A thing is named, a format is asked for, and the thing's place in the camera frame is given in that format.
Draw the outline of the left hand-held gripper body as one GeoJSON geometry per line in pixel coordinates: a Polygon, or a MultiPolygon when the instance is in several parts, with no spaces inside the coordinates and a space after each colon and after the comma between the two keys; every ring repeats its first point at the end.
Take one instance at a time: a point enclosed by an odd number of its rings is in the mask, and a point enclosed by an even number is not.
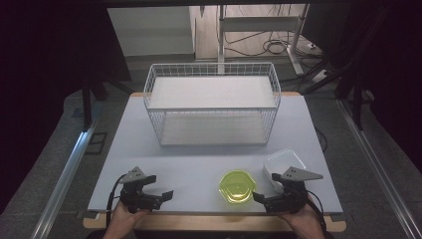
{"type": "Polygon", "coordinates": [[[155,196],[143,191],[142,179],[146,177],[143,171],[136,166],[125,174],[118,181],[122,185],[119,200],[128,209],[130,213],[140,210],[158,210],[163,201],[158,201],[155,196]]]}

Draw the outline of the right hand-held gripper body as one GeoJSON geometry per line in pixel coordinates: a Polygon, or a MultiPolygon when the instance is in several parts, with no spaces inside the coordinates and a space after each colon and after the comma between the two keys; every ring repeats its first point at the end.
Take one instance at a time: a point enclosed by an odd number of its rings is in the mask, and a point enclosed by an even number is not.
{"type": "Polygon", "coordinates": [[[309,193],[306,189],[305,182],[323,179],[321,174],[291,166],[285,173],[281,174],[281,176],[283,179],[281,184],[283,185],[284,192],[280,195],[267,198],[269,200],[269,202],[265,204],[267,212],[297,213],[306,204],[316,212],[320,212],[315,204],[309,199],[309,193]]]}

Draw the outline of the white plastic container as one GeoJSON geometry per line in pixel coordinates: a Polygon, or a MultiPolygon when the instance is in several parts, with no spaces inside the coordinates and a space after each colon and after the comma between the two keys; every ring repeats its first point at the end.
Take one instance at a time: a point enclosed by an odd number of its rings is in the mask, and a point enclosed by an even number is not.
{"type": "Polygon", "coordinates": [[[298,155],[292,149],[284,149],[272,154],[268,159],[264,161],[263,171],[268,181],[270,182],[274,191],[283,193],[283,185],[272,179],[272,174],[283,174],[291,166],[306,169],[306,165],[298,157],[298,155]]]}

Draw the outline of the green plastic bowl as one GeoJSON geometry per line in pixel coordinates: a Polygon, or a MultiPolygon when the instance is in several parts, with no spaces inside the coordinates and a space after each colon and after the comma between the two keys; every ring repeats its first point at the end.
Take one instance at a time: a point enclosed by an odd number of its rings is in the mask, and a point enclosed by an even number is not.
{"type": "Polygon", "coordinates": [[[244,170],[231,170],[223,175],[219,183],[219,192],[231,204],[242,204],[253,197],[256,182],[244,170]]]}

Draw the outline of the white wire rack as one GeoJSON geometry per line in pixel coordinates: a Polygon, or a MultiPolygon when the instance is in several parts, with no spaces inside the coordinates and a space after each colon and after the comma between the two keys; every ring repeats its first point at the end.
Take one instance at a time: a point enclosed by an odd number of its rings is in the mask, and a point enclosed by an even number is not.
{"type": "Polygon", "coordinates": [[[161,145],[265,145],[281,86],[271,63],[153,64],[143,95],[161,145]]]}

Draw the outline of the person's left hand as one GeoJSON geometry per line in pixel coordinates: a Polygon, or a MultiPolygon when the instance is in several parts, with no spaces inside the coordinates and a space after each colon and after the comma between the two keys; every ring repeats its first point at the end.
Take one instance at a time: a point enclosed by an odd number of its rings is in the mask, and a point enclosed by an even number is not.
{"type": "Polygon", "coordinates": [[[145,210],[130,213],[123,203],[119,201],[113,211],[108,228],[118,233],[128,232],[133,229],[136,223],[146,214],[147,211],[145,210]]]}

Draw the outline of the person's right hand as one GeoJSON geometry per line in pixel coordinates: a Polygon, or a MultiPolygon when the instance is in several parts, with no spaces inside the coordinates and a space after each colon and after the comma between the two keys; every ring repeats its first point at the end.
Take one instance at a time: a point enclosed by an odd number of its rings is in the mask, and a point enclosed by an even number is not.
{"type": "Polygon", "coordinates": [[[286,221],[295,234],[296,231],[312,230],[322,232],[317,214],[309,205],[304,206],[295,214],[280,212],[278,217],[286,221]]]}

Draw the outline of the light grey table mat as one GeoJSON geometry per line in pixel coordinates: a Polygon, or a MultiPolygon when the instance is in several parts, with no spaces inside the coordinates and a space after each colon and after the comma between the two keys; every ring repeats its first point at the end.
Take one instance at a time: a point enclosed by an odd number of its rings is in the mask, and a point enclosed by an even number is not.
{"type": "Polygon", "coordinates": [[[162,204],[164,212],[258,213],[264,206],[250,200],[244,204],[228,203],[219,192],[224,174],[234,169],[250,173],[257,191],[266,196],[274,193],[264,174],[264,161],[272,154],[293,150],[305,167],[323,176],[306,183],[322,203],[326,213],[340,213],[325,158],[320,149],[305,98],[283,96],[268,144],[265,146],[182,146],[164,147],[158,143],[142,97],[131,97],[117,128],[94,189],[88,208],[104,211],[115,181],[138,166],[156,182],[144,187],[150,194],[171,190],[173,198],[162,204]]]}

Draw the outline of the black stand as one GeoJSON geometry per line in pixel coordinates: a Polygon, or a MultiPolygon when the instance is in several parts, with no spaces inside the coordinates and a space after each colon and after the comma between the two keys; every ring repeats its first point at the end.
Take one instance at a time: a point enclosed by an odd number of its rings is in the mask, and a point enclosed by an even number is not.
{"type": "Polygon", "coordinates": [[[108,93],[104,83],[108,83],[115,88],[131,95],[134,93],[134,90],[125,84],[116,81],[110,77],[100,75],[95,80],[90,80],[88,77],[82,78],[82,94],[83,94],[83,113],[84,113],[84,129],[87,131],[94,124],[93,110],[92,110],[92,101],[91,94],[94,94],[95,98],[103,102],[107,99],[108,93]]]}
{"type": "Polygon", "coordinates": [[[330,73],[319,82],[302,90],[302,94],[312,94],[316,90],[328,85],[329,83],[340,79],[340,82],[334,91],[334,95],[337,99],[344,100],[350,91],[353,91],[351,118],[357,128],[359,130],[363,130],[361,123],[361,105],[363,103],[362,86],[355,73],[356,68],[352,64],[347,64],[346,66],[330,73]]]}

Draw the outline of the white power strip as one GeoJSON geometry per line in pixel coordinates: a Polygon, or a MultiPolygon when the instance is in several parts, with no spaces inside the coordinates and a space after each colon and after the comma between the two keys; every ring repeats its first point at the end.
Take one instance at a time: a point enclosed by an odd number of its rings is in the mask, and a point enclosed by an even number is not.
{"type": "Polygon", "coordinates": [[[328,70],[321,70],[319,73],[317,73],[313,77],[312,82],[313,83],[318,83],[318,82],[322,81],[323,79],[325,79],[328,75],[329,75],[329,71],[328,70]]]}

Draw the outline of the dark curtain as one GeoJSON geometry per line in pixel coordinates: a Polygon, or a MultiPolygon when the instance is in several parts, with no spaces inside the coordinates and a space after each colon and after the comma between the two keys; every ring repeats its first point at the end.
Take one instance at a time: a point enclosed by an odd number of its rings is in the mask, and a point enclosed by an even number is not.
{"type": "Polygon", "coordinates": [[[378,121],[422,169],[422,0],[313,3],[303,35],[344,70],[335,94],[370,91],[378,121]]]}
{"type": "Polygon", "coordinates": [[[0,0],[0,214],[84,85],[130,80],[106,6],[0,0]]]}

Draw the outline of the white cabinet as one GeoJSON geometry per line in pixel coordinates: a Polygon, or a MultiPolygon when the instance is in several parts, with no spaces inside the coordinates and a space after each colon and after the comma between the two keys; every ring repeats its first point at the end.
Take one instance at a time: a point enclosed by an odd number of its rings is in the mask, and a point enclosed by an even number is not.
{"type": "Polygon", "coordinates": [[[108,8],[126,57],[193,54],[188,7],[108,8]]]}

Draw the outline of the black floor frame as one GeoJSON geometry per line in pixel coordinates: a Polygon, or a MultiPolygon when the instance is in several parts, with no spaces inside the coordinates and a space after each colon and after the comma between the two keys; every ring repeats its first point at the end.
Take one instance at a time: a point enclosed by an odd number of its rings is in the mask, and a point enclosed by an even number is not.
{"type": "Polygon", "coordinates": [[[96,132],[92,135],[88,147],[86,149],[86,154],[88,155],[99,155],[103,152],[103,149],[106,144],[106,132],[96,132]]]}

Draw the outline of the metal floor rail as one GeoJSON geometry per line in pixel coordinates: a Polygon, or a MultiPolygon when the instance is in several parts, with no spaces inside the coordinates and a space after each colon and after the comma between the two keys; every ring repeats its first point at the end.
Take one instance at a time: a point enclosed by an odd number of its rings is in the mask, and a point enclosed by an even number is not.
{"type": "Polygon", "coordinates": [[[355,124],[352,109],[347,101],[337,100],[336,102],[407,238],[422,239],[422,231],[416,225],[413,214],[388,176],[365,133],[355,124]]]}
{"type": "Polygon", "coordinates": [[[48,238],[97,124],[98,121],[94,119],[91,125],[80,133],[30,239],[48,238]]]}

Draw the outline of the white desk frame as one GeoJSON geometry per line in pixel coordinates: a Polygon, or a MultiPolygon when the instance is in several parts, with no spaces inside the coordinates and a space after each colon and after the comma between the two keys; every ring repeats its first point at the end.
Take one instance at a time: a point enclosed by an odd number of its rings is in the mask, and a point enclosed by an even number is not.
{"type": "Polygon", "coordinates": [[[293,32],[293,41],[287,47],[287,54],[297,76],[305,73],[297,57],[296,48],[304,26],[309,4],[305,4],[299,16],[274,17],[225,17],[224,6],[218,7],[218,55],[219,63],[225,62],[224,34],[226,32],[293,32]]]}

